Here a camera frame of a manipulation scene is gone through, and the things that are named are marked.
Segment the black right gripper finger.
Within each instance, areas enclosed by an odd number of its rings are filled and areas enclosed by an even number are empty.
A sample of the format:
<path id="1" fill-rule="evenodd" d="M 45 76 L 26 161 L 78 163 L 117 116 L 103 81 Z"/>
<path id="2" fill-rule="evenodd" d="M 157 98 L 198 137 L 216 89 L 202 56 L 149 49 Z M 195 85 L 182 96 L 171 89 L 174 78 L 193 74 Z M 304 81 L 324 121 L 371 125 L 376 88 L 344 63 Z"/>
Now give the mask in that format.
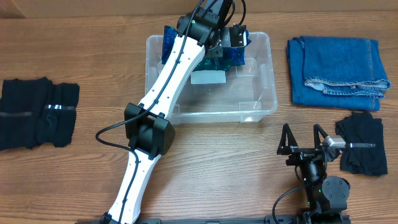
<path id="1" fill-rule="evenodd" d="M 318 149 L 322 145 L 320 136 L 322 136 L 322 138 L 325 139 L 328 136 L 328 134 L 323 130 L 323 128 L 319 124 L 314 124 L 313 137 L 314 137 L 315 149 Z"/>
<path id="2" fill-rule="evenodd" d="M 282 137 L 277 148 L 277 155 L 290 155 L 298 149 L 298 144 L 287 123 L 283 125 Z"/>

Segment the black garment with stripe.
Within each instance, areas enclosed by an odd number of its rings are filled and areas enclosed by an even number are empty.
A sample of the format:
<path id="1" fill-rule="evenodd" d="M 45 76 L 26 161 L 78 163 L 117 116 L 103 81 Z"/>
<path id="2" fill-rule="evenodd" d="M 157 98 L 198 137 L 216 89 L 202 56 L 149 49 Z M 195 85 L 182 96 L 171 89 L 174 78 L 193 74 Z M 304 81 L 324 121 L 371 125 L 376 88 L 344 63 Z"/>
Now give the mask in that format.
<path id="1" fill-rule="evenodd" d="M 50 84 L 36 127 L 39 145 L 65 147 L 72 141 L 80 87 L 76 83 Z"/>

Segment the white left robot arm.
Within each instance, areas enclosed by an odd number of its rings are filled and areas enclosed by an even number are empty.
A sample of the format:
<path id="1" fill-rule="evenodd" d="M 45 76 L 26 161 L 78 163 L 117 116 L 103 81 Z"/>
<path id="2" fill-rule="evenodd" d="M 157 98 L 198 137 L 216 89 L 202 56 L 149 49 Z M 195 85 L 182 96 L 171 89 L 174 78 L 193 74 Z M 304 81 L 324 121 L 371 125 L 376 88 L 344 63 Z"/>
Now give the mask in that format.
<path id="1" fill-rule="evenodd" d="M 124 121 L 96 133 L 124 126 L 128 165 L 118 195 L 100 223 L 135 223 L 149 177 L 157 161 L 170 149 L 175 129 L 170 117 L 189 78 L 224 77 L 231 67 L 244 65 L 244 50 L 250 44 L 243 22 L 229 25 L 236 9 L 233 0 L 200 1 L 193 11 L 178 19 L 176 27 L 165 26 L 162 44 L 163 69 L 140 100 L 129 103 Z"/>

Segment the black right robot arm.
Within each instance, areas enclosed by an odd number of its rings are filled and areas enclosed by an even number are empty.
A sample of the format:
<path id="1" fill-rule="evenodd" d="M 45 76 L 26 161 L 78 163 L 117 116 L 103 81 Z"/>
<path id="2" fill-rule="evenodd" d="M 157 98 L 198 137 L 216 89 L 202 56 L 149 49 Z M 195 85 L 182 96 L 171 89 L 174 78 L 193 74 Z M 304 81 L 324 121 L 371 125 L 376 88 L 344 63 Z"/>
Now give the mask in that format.
<path id="1" fill-rule="evenodd" d="M 295 223 L 343 223 L 350 184 L 341 177 L 328 176 L 326 170 L 345 149 L 346 142 L 341 137 L 331 137 L 318 124 L 313 126 L 313 133 L 314 147 L 300 148 L 289 125 L 283 125 L 277 154 L 288 156 L 286 165 L 300 170 L 296 177 L 302 185 L 282 194 L 273 209 L 286 195 L 304 189 L 308 207 L 297 212 Z"/>

